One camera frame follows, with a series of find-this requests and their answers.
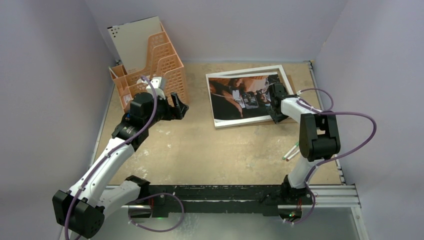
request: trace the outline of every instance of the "lavender wall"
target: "lavender wall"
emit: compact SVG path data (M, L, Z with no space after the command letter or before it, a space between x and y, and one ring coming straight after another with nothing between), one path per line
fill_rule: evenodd
M0 22L0 239L56 239L52 197L87 170L114 58L84 0L2 0Z
M350 0L314 66L335 110L367 113L377 121L370 144L341 160L347 182L357 186L373 240L424 235L423 12L422 0ZM342 152L371 131L365 120L338 121Z
M314 59L347 0L86 0L107 27L159 16L186 61Z

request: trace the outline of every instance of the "wooden table surface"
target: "wooden table surface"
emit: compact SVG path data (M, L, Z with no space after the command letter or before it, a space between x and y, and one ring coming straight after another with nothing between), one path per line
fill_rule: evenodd
M190 109L183 120L160 121L149 137L118 170L111 185L130 175L163 185L280 184L295 167L299 155L286 162L282 156L299 140L297 123L236 126L215 129L205 74L280 63L184 63ZM296 91L314 87L306 63L283 63ZM314 91L302 94L319 107ZM118 92L112 94L96 159L105 149L123 115ZM321 166L312 184L340 184L334 162Z

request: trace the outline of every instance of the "pen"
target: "pen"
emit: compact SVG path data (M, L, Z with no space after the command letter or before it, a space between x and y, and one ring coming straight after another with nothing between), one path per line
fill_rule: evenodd
M289 156L288 158L286 158L285 160L288 162L290 161L290 159L293 159L297 154L299 154L301 151L298 149L297 151L295 151L291 156Z
M287 158L298 146L299 146L299 142L296 142L296 144L282 157L282 159L288 161Z

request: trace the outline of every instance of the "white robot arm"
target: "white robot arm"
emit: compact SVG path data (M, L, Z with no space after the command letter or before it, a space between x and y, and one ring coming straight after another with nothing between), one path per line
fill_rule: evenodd
M269 114L278 123L291 117L300 124L299 149L301 157L294 169L286 176L286 188L305 189L310 176L317 170L318 163L330 159L340 151L339 130L334 115L317 114L299 104L302 99L298 95L288 95L281 83L270 88L271 108Z
M163 91L165 80L154 77L150 83L157 96L157 108L148 127L160 120L182 119L188 106L179 100L176 93L171 94L174 107L168 104ZM137 134L147 125L154 109L153 91L150 85L146 90L147 92L134 96L129 113L122 116L122 121L112 133L105 150L84 176L67 192L59 190L53 197L57 223L65 226L68 210L72 209L68 228L87 239L99 231L105 218L111 213L122 205L138 199L144 190L143 186L147 183L144 179L130 176L119 187L104 193L107 184L121 165L134 154L149 135L147 128L140 135Z

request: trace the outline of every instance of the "purple cable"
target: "purple cable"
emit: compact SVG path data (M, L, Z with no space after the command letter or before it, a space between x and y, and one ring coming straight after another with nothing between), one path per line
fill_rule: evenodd
M328 108L328 109L326 109L326 110L324 110L324 111L330 111L331 109L333 109L333 107L334 107L334 99L333 99L333 97L330 95L330 93L328 92L328 91L326 91L326 90L323 90L323 89L321 89L321 88L316 88L316 87L311 87L311 88L306 88L306 89L303 89L303 90L300 90L299 91L299 94L302 94L303 92L306 92L306 91L311 91L311 90L315 90L315 91L320 91L320 92L323 92L323 93L325 93L329 98L330 98L330 101L331 101L331 106ZM304 99L302 99L307 105L309 105L310 106L310 104L306 101L306 100L304 100Z
M133 139L135 139L136 137L138 137L140 134L142 134L142 132L144 132L150 125L150 123L153 121L153 118L155 117L155 113L156 113L156 109L158 107L158 99L157 99L157 95L156 95L156 91L155 88L153 87L152 83L150 82L150 80L145 77L145 76L141 76L145 81L147 81L148 85L151 87L151 90L153 92L153 113L151 114L150 118L148 119L148 121L146 122L146 124L143 126L143 128L138 131L134 136L128 138L126 141L124 141L123 143L119 144L118 146L112 148L112 150L110 150L107 155L111 156L113 152L115 152L116 150L118 150L119 148L121 148L123 145L131 142ZM77 201L78 197L80 196L82 189L84 189L84 187L87 185L87 183L89 182L89 180L92 178L92 176L94 175L94 173L97 171L97 169L99 169L99 167L108 159L108 157L105 155L97 165L95 165L93 167L93 169L91 170L91 172L87 175L87 177L84 179L84 181L81 184L81 188L76 192L75 196L73 196L72 201L70 202L69 208L67 210L66 213L66 218L65 218L65 239L66 240L70 240L69 239L69 220L71 218L71 212L72 209L75 205L75 202Z
M373 137L374 137L374 135L376 134L376 131L377 131L377 123L376 123L376 121L374 120L374 118L372 118L371 116L369 116L369 115L367 115L367 114L363 114L363 113L360 113L360 112L353 112L353 111L339 111L339 112L332 112L332 111L329 111L330 109L332 109L333 108L333 105L334 105L334 103L333 103L333 98L331 97L331 95L328 93L328 92L326 92L326 91L324 91L324 90L322 90L322 89L319 89L319 88L308 88L308 89L305 89L305 90L301 90L300 92L304 92L304 91L307 91L307 90L318 90L318 91L321 91L321 92L323 92L323 93L326 93L329 97L330 97L330 100L331 100L331 107L328 109L328 110L325 110L325 111L319 111L319 110L317 110L317 109L315 109L314 107L312 107L307 101L305 101L304 99L298 99L296 102L297 102L297 104L298 105L300 105L300 106L302 106L302 107L304 107L304 108L306 108L306 109L309 109L309 110L311 110L312 112L314 112L314 113L316 113L316 114L319 114L319 115L324 115L324 116L330 116L330 115L350 115L350 116L359 116L359 117L363 117L363 118L366 118L366 119L369 119L371 122L372 122L372 132L371 132L371 134L369 135L369 137L367 138L367 139L365 139L365 141L363 141L361 144L359 144L357 147L355 147L354 149L352 149L352 150L350 150L350 151L347 151L347 152L345 152L345 153L343 153L343 154L340 154L340 155L338 155L338 156L335 156L335 157L333 157L333 158L330 158L330 159L327 159L327 160L324 160L324 161L322 161L322 162L319 162L319 163L317 163L315 166L313 166L311 169L310 169L310 171L308 172L308 174L306 175L306 179L305 179L305 186L306 186L306 189L311 193L311 196L312 196L312 207L311 207L311 209L309 210L309 212L306 214L306 216L305 217L302 217L302 219L300 219L299 221L297 221L297 222L293 222L293 224L299 224L299 223L301 223L301 222L303 222L303 221L305 221L311 214L312 214L312 211L315 209L315 205L316 205L316 198L315 198L315 195L314 195L314 193L311 191L311 189L309 188L309 186L308 186L308 181L310 180L310 178L312 177L312 174L314 173L314 171L315 171L315 169L317 169L317 166L321 166L321 165L323 165L323 164L326 164L326 163L329 163L329 162L332 162L332 161L334 161L334 160L337 160L337 159L341 159L341 158L344 158L344 157L346 157L346 156L348 156L348 155L350 155L350 154L353 154L354 152L356 152L356 151L358 151L359 149L361 149L363 146L365 146L367 143L369 143L370 141L371 141L371 139L373 139Z
M142 228L142 229L151 231L151 232L155 232L155 233L165 233L165 232L169 232L169 231L172 231L172 230L176 229L183 222L183 220L184 220L184 207L183 207L183 203L181 202L181 200L178 197L176 197L173 194L167 193L167 192L162 192L162 193L157 193L157 194L153 194L153 195L150 195L150 196L146 196L146 197L143 197L141 199L137 199L137 201L140 201L141 202L141 201L144 201L144 200L147 200L147 199L151 199L151 198L154 198L154 197L157 197L157 196L160 196L160 195L167 195L167 196L173 197L174 199L176 199L178 201L179 205L181 206L181 217L179 218L179 221L173 227L168 228L168 229L165 229L165 230L152 229L152 228L149 228L149 227L146 227L146 226L143 226L143 225L140 225L140 224L136 223L135 221L133 221L131 219L131 216L128 213L129 221L134 226L136 226L136 227L139 227L139 228Z

